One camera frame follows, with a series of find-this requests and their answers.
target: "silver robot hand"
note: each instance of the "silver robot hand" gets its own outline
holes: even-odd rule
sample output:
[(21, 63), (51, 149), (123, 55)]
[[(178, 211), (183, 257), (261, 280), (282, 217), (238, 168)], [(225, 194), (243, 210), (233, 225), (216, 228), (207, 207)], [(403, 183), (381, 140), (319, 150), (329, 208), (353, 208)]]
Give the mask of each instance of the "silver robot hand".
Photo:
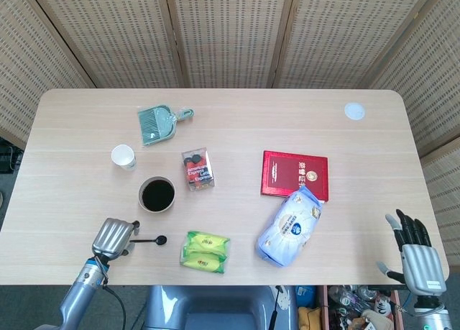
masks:
[(35, 330), (76, 330), (94, 293), (109, 279), (109, 261), (128, 255), (134, 249), (129, 242), (131, 234), (137, 235), (139, 222), (107, 219), (93, 242), (94, 257), (89, 258), (60, 305), (63, 317), (61, 326), (42, 325)]
[(452, 329), (449, 313), (438, 298), (447, 289), (438, 252), (431, 246), (422, 222), (412, 220), (399, 209), (396, 214), (401, 224), (389, 214), (385, 218), (395, 233), (403, 273), (388, 269), (383, 262), (377, 262), (377, 266), (389, 278), (406, 284), (409, 291), (417, 296), (414, 314), (401, 307), (398, 310), (417, 317), (419, 329)]

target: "black coffee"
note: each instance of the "black coffee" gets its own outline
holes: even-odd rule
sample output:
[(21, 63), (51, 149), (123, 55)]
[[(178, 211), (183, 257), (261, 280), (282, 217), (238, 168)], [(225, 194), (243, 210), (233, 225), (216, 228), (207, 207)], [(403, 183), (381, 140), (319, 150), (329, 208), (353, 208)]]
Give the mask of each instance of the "black coffee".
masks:
[(174, 199), (174, 188), (164, 180), (150, 182), (142, 192), (142, 203), (150, 211), (165, 210)]

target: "white paper cup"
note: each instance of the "white paper cup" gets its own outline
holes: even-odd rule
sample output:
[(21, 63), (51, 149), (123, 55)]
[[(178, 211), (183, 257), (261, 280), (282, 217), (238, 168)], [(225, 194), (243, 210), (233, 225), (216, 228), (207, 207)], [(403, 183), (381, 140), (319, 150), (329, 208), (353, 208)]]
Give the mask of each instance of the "white paper cup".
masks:
[(139, 204), (149, 213), (161, 213), (168, 210), (175, 199), (175, 187), (165, 177), (148, 178), (139, 189)]
[(129, 145), (117, 145), (111, 156), (114, 164), (125, 170), (133, 170), (136, 167), (136, 156)]

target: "dustpan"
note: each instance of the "dustpan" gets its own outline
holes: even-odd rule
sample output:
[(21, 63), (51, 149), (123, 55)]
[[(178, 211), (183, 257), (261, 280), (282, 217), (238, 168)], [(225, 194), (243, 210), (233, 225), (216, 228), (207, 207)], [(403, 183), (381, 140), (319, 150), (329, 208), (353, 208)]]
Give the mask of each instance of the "dustpan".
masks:
[(191, 118), (192, 109), (183, 109), (173, 113), (166, 105), (159, 105), (137, 112), (141, 125), (143, 145), (152, 145), (172, 138), (175, 134), (176, 122)]

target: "red notebook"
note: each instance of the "red notebook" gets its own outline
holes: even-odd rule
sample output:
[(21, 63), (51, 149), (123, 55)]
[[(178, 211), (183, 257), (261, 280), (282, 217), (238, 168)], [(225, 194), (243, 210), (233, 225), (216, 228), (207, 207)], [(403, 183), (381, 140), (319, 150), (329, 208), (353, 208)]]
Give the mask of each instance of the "red notebook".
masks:
[(319, 201), (329, 199), (327, 157), (264, 151), (264, 195), (289, 196), (302, 185)]

